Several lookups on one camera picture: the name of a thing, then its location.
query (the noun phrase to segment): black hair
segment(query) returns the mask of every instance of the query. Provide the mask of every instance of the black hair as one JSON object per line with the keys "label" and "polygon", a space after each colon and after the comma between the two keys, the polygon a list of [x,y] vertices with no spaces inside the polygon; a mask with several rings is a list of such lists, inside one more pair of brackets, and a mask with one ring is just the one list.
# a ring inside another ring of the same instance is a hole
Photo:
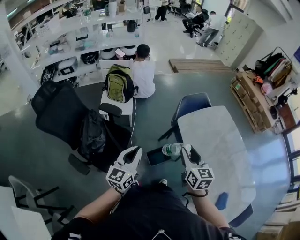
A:
{"label": "black hair", "polygon": [[140,44],[136,49],[137,57],[147,58],[150,53],[150,48],[146,44]]}

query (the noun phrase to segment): shoe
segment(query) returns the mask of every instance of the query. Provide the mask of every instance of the shoe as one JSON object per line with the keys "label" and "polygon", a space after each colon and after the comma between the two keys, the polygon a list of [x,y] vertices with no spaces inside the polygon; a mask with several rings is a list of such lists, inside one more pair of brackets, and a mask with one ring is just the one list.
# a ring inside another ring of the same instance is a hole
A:
{"label": "shoe", "polygon": [[159,184],[164,184],[164,185],[168,186],[168,181],[167,181],[167,179],[162,179],[161,181],[159,181]]}
{"label": "shoe", "polygon": [[197,43],[200,47],[204,47],[204,43]]}

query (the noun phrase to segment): white t-shirt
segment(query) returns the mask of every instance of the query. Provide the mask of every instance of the white t-shirt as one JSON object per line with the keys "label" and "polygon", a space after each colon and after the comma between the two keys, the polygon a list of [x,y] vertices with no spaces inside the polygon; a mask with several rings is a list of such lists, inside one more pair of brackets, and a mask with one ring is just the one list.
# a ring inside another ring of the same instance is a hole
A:
{"label": "white t-shirt", "polygon": [[209,22],[210,28],[222,31],[227,18],[222,15],[211,15]]}
{"label": "white t-shirt", "polygon": [[151,60],[134,61],[132,67],[133,82],[139,87],[135,98],[148,98],[155,92],[153,83],[155,63]]}

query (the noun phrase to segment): white shelf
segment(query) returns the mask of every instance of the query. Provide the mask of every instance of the white shelf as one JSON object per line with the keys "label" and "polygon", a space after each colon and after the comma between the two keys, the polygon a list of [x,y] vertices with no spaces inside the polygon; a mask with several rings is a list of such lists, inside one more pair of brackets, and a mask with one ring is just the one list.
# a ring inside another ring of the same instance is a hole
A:
{"label": "white shelf", "polygon": [[96,36],[97,45],[93,48],[88,48],[83,51],[75,51],[75,35],[70,34],[67,36],[71,45],[71,50],[66,53],[58,53],[49,55],[47,53],[41,54],[40,60],[31,67],[36,70],[37,68],[44,68],[55,62],[59,62],[74,56],[80,56],[81,54],[95,52],[108,48],[124,47],[131,45],[139,45],[143,43],[142,33],[139,37],[135,37],[134,33],[127,32],[127,27],[113,28],[113,37],[106,37],[107,30],[100,31],[100,34]]}
{"label": "white shelf", "polygon": [[85,74],[85,73],[90,73],[90,72],[93,72],[93,71],[96,71],[96,63],[94,64],[84,64],[81,60],[78,64],[78,68],[75,72],[73,73],[70,73],[70,74],[67,74],[67,75],[56,75],[54,78],[53,78],[53,81],[54,82],[59,82],[59,81],[62,81],[64,79],[67,79],[67,78],[70,78],[70,77],[75,77],[75,76],[80,76],[82,74]]}
{"label": "white shelf", "polygon": [[59,0],[56,1],[54,3],[50,3],[49,5],[45,6],[44,8],[38,10],[37,12],[31,14],[29,17],[27,17],[26,19],[24,19],[23,21],[21,21],[19,24],[17,24],[16,26],[14,26],[11,30],[12,31],[16,31],[19,30],[20,28],[22,28],[23,26],[25,26],[26,24],[30,23],[32,20],[36,19],[38,16],[41,16],[42,14],[44,14],[45,12],[48,12],[49,10],[56,8],[58,6],[61,6],[67,2],[71,2],[73,0]]}
{"label": "white shelf", "polygon": [[23,47],[22,52],[26,51],[30,47],[35,46],[42,46],[45,41],[54,41],[59,36],[66,34],[68,32],[83,28],[83,27],[90,27],[92,28],[93,25],[108,23],[108,22],[119,22],[124,20],[134,20],[134,19],[141,19],[142,12],[141,11],[125,11],[123,13],[119,13],[116,17],[112,18],[110,16],[99,16],[100,13],[103,11],[93,11],[91,13],[91,20],[89,22],[81,22],[80,17],[74,16],[68,19],[60,19],[60,27],[57,31],[51,32],[49,31],[43,37],[37,37],[35,34]]}

